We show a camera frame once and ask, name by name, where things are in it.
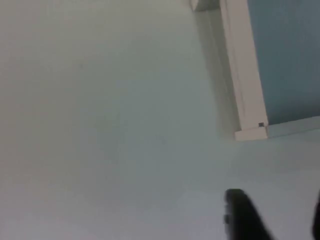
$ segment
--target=white trim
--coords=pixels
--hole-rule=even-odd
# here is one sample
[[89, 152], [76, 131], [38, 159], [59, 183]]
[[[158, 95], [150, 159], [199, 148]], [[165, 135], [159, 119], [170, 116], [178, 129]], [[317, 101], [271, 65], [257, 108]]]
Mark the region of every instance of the white trim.
[[220, 0], [222, 21], [242, 130], [268, 125], [247, 0]]
[[267, 132], [269, 138], [274, 138], [315, 129], [320, 129], [320, 116], [270, 125], [267, 127]]
[[234, 136], [236, 141], [250, 141], [268, 138], [266, 127], [256, 127], [247, 130], [237, 131], [235, 132]]
[[219, 0], [190, 0], [193, 11], [208, 11], [219, 8]]

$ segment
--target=blue wall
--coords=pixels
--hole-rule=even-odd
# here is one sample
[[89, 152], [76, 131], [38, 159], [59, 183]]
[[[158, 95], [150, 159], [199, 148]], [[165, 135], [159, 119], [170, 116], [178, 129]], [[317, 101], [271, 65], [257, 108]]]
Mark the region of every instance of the blue wall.
[[320, 1], [248, 0], [270, 124], [320, 115]]

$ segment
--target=black object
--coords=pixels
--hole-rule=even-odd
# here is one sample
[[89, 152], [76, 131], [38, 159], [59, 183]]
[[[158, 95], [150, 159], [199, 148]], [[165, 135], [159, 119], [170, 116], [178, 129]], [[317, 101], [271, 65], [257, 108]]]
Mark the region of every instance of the black object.
[[[225, 192], [224, 223], [229, 240], [273, 240], [248, 195], [241, 189]], [[320, 196], [315, 208], [312, 235], [320, 240]]]

